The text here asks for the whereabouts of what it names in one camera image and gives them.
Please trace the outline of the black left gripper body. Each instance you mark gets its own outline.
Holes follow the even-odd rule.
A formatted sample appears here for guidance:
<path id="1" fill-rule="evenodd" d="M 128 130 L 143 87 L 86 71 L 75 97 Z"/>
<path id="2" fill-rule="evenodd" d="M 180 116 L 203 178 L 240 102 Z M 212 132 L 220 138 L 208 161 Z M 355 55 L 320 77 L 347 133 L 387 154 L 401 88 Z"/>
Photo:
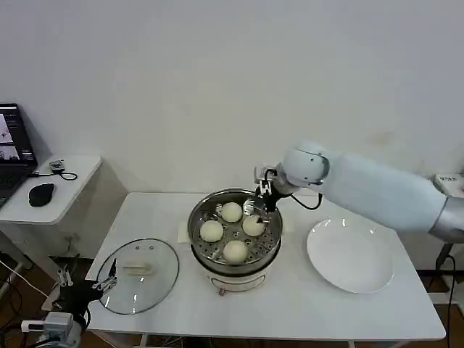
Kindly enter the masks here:
<path id="1" fill-rule="evenodd" d="M 88 305 L 99 299 L 96 284 L 96 281 L 80 281 L 72 286 L 60 286 L 59 296 L 54 301 L 54 306 L 62 312 L 84 315 Z"/>

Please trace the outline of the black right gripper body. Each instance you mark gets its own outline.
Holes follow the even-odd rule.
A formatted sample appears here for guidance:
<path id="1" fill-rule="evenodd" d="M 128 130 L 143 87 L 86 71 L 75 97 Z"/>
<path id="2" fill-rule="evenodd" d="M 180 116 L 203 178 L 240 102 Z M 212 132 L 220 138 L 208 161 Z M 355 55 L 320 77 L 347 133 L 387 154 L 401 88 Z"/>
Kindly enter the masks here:
<path id="1" fill-rule="evenodd" d="M 280 193 L 271 181 L 261 179 L 258 181 L 256 196 L 261 203 L 261 210 L 265 213 L 272 213 L 276 210 L 277 202 L 289 195 Z"/>

